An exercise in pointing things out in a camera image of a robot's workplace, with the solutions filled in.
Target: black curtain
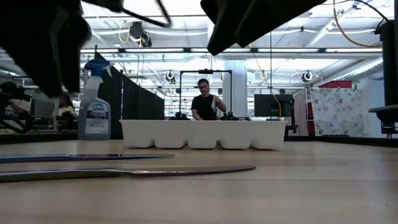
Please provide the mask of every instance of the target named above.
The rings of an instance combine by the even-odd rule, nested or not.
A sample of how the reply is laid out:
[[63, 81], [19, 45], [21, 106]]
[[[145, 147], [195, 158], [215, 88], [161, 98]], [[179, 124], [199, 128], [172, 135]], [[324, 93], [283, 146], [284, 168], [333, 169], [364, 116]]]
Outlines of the black curtain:
[[[96, 53], [95, 59], [105, 60], [98, 53]], [[108, 75], [107, 71], [103, 72], [103, 83], [99, 86], [98, 97], [111, 105], [111, 137], [118, 138], [123, 133], [119, 120], [122, 115], [122, 77], [124, 75], [114, 67], [111, 67], [111, 74], [112, 77]]]
[[139, 119], [140, 87], [123, 76], [123, 119]]
[[164, 119], [164, 100], [123, 76], [123, 119]]

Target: white wall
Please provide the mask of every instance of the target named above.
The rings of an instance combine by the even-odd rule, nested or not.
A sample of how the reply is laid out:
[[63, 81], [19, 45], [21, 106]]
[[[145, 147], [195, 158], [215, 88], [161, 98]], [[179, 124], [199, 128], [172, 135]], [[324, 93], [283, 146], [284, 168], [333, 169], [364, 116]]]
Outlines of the white wall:
[[[381, 77], [382, 71], [371, 75], [370, 77]], [[361, 106], [364, 118], [365, 137], [369, 138], [385, 138], [385, 134], [381, 134], [381, 123], [375, 113], [369, 113], [369, 109], [384, 106], [384, 82], [375, 81], [370, 78], [358, 80], [358, 89], [361, 90]]]

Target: spray bottle trigger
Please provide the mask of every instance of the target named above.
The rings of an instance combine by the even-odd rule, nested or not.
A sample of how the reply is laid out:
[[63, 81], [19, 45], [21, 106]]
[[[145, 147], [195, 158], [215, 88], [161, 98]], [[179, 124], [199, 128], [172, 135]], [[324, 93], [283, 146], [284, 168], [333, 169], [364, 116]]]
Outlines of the spray bottle trigger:
[[108, 72], [109, 76], [112, 77], [111, 67], [110, 67], [110, 66], [107, 66], [105, 69], [106, 69], [106, 71]]

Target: spray bottle label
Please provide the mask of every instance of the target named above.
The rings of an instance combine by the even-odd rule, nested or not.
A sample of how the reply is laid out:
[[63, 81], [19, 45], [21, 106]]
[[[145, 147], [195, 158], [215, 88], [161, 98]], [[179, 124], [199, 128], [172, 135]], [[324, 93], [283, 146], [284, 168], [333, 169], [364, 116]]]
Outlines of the spray bottle label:
[[87, 108], [86, 134], [108, 133], [109, 108], [102, 103], [92, 102]]

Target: black t-shirt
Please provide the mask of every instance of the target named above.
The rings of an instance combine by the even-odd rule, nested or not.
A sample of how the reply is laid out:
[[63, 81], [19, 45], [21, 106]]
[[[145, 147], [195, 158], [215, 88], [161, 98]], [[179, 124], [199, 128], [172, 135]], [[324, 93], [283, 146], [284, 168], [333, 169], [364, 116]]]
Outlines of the black t-shirt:
[[197, 110], [199, 116], [204, 120], [217, 120], [216, 108], [212, 107], [214, 96], [196, 96], [192, 100], [191, 110]]

